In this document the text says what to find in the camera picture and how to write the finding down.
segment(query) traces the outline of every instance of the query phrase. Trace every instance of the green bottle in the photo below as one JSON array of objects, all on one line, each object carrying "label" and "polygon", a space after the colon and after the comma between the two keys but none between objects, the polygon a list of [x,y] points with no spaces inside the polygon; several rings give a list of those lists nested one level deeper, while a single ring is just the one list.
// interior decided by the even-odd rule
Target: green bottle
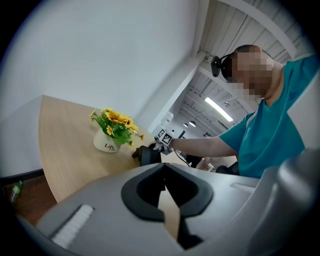
[{"label": "green bottle", "polygon": [[21,187],[22,187],[22,184],[23,182],[20,180],[19,181],[19,184],[18,185],[15,185],[12,189],[12,196],[11,196],[11,199],[10,199],[10,203],[12,205],[15,204],[16,200],[17,200],[17,197],[19,196],[20,194],[20,191],[21,191]]}]

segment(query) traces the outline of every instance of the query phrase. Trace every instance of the black device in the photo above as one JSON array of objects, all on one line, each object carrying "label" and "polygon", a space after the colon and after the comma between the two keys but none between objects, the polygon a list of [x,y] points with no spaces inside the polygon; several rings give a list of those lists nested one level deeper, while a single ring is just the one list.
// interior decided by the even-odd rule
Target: black device
[{"label": "black device", "polygon": [[133,158],[138,158],[140,166],[147,166],[155,163],[161,163],[160,151],[153,150],[146,146],[138,147],[132,154]]},{"label": "black device", "polygon": [[219,73],[220,70],[222,68],[222,60],[226,57],[228,57],[230,54],[227,54],[221,58],[219,58],[218,56],[213,56],[212,61],[211,61],[211,70],[212,70],[212,75],[216,78]]}]

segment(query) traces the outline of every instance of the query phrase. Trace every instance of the teal shirt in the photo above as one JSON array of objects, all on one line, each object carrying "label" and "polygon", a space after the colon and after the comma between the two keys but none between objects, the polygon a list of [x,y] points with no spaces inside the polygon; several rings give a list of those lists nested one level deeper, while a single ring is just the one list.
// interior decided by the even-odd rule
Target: teal shirt
[{"label": "teal shirt", "polygon": [[256,112],[220,135],[238,152],[241,176],[260,178],[266,168],[278,166],[305,149],[287,111],[311,82],[319,66],[316,55],[288,62],[284,66],[282,93],[272,106],[262,100]]}]

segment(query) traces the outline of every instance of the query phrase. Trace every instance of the floor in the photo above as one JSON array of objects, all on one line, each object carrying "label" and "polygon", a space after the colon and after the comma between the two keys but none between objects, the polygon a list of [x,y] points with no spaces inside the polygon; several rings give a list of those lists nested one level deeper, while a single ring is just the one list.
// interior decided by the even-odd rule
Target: floor
[{"label": "floor", "polygon": [[[15,184],[4,187],[8,200],[12,195]],[[14,211],[32,225],[54,205],[57,204],[44,175],[25,180],[21,192],[14,204]]]}]

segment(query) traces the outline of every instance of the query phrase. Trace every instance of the cable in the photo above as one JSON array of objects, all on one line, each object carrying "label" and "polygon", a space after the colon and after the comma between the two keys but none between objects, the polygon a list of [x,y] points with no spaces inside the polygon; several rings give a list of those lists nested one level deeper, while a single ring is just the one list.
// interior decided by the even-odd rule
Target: cable
[{"label": "cable", "polygon": [[183,160],[180,156],[178,156],[177,151],[175,149],[173,151],[176,154],[176,156],[180,158],[181,161],[185,162],[190,167],[190,165],[185,160]]}]

